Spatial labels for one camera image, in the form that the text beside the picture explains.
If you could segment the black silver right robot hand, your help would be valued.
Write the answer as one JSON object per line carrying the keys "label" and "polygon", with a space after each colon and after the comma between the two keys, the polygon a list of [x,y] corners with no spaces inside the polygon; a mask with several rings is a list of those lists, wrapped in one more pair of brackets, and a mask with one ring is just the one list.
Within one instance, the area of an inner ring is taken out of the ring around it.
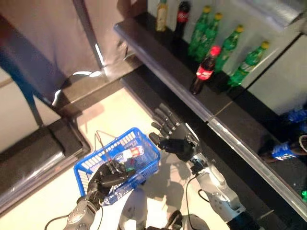
{"label": "black silver right robot hand", "polygon": [[160,132],[149,134],[150,140],[158,148],[175,154],[187,162],[201,152],[200,141],[190,126],[183,122],[165,104],[155,108],[151,126]]}

